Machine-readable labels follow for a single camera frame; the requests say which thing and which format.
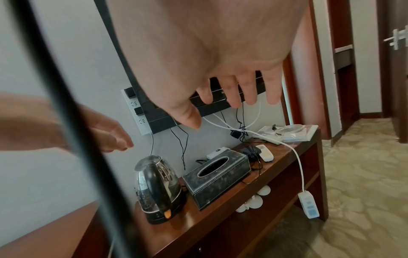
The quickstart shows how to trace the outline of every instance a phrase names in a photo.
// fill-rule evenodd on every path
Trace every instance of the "wall outlet panel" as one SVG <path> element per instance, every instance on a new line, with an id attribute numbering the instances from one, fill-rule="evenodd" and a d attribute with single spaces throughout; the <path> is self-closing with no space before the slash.
<path id="1" fill-rule="evenodd" d="M 149 123 L 147 122 L 146 116 L 144 114 L 140 116 L 136 115 L 135 108 L 140 107 L 140 103 L 137 97 L 128 98 L 128 96 L 125 93 L 125 90 L 121 90 L 121 92 L 125 99 L 127 107 L 129 107 L 130 113 L 132 114 L 133 119 L 135 120 L 135 123 L 139 128 L 140 134 L 146 135 L 152 133 Z"/>

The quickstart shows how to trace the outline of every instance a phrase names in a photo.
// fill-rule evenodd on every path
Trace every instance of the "remote control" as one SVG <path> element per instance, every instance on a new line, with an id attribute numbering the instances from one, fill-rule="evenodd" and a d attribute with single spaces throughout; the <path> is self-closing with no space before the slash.
<path id="1" fill-rule="evenodd" d="M 261 150 L 261 153 L 259 156 L 263 159 L 265 162 L 269 162 L 273 160 L 273 154 L 272 152 L 263 144 L 257 145 L 257 147 Z"/>

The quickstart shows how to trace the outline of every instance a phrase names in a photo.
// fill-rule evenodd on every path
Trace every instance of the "patterned carpet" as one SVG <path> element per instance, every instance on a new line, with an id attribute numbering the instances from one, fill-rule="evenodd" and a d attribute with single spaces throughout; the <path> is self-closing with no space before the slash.
<path id="1" fill-rule="evenodd" d="M 408 145 L 391 121 L 356 122 L 324 160 L 328 221 L 294 207 L 248 257 L 408 258 Z"/>

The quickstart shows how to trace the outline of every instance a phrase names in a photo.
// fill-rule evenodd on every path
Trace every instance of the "stainless steel kettle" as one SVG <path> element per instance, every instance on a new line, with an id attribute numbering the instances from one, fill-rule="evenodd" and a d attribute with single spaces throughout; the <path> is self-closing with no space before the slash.
<path id="1" fill-rule="evenodd" d="M 135 191 L 147 221 L 163 223 L 186 202 L 173 168 L 159 156 L 148 156 L 135 166 Z"/>

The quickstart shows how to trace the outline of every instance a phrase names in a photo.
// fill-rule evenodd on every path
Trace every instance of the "white wall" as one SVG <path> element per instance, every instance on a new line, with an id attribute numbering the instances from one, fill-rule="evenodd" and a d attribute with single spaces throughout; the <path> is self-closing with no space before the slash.
<path id="1" fill-rule="evenodd" d="M 107 158 L 124 192 L 133 204 L 133 168 L 148 155 L 150 135 L 141 136 L 120 90 L 130 87 L 99 13 L 91 0 L 37 0 L 44 28 L 76 99 L 118 120 L 135 147 Z M 13 31 L 10 16 L 0 1 L 0 89 L 14 93 L 44 95 L 27 55 Z M 259 96 L 262 115 L 253 130 L 264 125 L 283 125 L 281 104 L 270 106 Z M 235 110 L 223 112 L 236 125 Z M 245 105 L 246 121 L 256 117 L 258 106 Z M 196 159 L 220 146 L 233 147 L 238 140 L 229 131 L 206 122 L 190 134 L 185 160 L 187 171 Z M 184 134 L 174 130 L 185 142 Z M 154 153 L 161 155 L 182 175 L 181 148 L 169 130 L 154 136 Z M 39 228 L 97 197 L 79 160 L 59 150 L 0 153 L 0 246 Z"/>
<path id="2" fill-rule="evenodd" d="M 382 112 L 376 0 L 350 0 L 360 113 Z"/>
<path id="3" fill-rule="evenodd" d="M 339 99 L 337 96 L 337 83 L 332 50 L 332 38 L 329 26 L 329 11 L 327 0 L 313 0 L 314 15 L 316 19 L 317 35 L 322 59 L 324 84 L 326 89 L 327 108 L 329 111 L 331 136 L 334 137 L 341 131 Z"/>

